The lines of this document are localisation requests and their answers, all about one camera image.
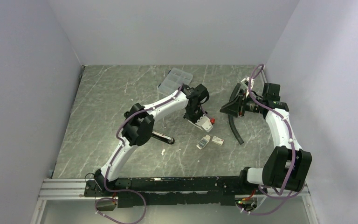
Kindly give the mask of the white staple box sleeve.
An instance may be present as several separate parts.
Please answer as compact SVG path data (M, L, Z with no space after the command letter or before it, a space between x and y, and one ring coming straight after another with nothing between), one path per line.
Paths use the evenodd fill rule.
M224 143L224 140L219 138L219 137L217 137L217 136L213 136L212 137L212 142L217 144L217 145L219 145L219 146L222 146L223 143Z

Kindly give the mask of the staple tray with staples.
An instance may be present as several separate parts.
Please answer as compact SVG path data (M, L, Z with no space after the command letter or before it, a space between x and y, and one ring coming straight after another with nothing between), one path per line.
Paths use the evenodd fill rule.
M196 147L199 149L199 150L202 150L210 141L211 139L211 136L210 135L205 135L196 145Z

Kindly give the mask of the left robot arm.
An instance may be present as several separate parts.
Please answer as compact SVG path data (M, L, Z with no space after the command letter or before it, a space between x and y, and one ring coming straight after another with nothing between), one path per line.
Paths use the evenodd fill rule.
M119 143L108 161L95 172L96 189L101 195L109 196L114 192L115 181L124 164L132 153L147 143L156 121L182 109L184 118L202 131L210 132L213 122L203 111L202 104L209 100L207 88L199 84L195 88L186 84L179 86L169 96L148 104L134 104L125 115L125 121L116 132Z

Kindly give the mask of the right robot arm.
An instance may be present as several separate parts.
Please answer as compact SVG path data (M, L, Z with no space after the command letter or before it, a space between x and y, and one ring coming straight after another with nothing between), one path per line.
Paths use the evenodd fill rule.
M248 194L257 186L268 186L281 190L299 192L305 184L312 162L310 152L304 151L298 143L289 120L289 107L281 101L280 85L267 83L262 95L246 93L237 84L229 102L220 112L229 116L230 128L239 142L238 130L233 126L234 118L246 112L261 114L270 128L274 149L262 168L245 167L240 172L238 189Z

